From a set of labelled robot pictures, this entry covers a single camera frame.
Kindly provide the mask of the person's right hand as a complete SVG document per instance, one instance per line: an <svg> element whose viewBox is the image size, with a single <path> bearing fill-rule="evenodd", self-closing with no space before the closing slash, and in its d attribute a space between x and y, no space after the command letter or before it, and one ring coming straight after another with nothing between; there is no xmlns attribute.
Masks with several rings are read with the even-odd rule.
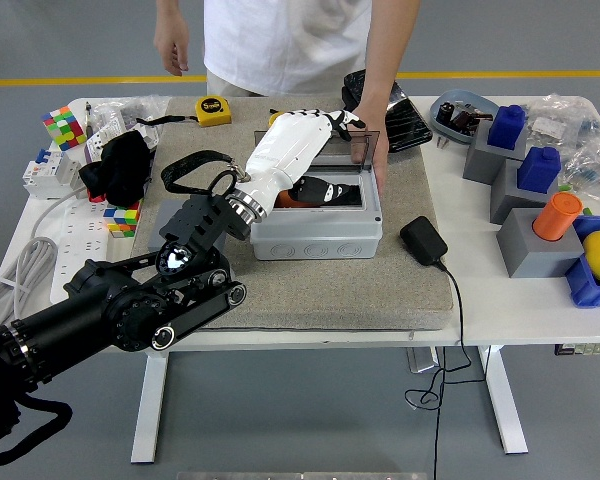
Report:
<svg viewBox="0 0 600 480"><path fill-rule="evenodd" d="M157 24L154 47L165 71L173 76L182 76L189 70L189 30L186 24Z"/></svg>

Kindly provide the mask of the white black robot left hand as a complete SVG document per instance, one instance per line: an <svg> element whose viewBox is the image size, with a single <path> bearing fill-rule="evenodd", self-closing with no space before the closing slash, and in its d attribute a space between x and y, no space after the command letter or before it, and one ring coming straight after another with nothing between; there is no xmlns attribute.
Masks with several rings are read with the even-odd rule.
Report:
<svg viewBox="0 0 600 480"><path fill-rule="evenodd" d="M296 110L278 116L247 160L249 179L237 184L229 197L247 206L257 219L266 217L278 194L304 175L331 134L346 136L350 124L366 127L346 110Z"/></svg>

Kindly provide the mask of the person's left hand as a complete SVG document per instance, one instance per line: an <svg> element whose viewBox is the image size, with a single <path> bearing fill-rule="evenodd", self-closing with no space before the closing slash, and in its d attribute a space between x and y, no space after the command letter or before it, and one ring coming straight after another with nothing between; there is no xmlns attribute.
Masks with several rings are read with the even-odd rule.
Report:
<svg viewBox="0 0 600 480"><path fill-rule="evenodd" d="M354 114L365 123L366 129L378 133L373 155L373 170L379 197L382 198L387 176L389 140L386 131L386 107L374 102L362 101L354 110Z"/></svg>

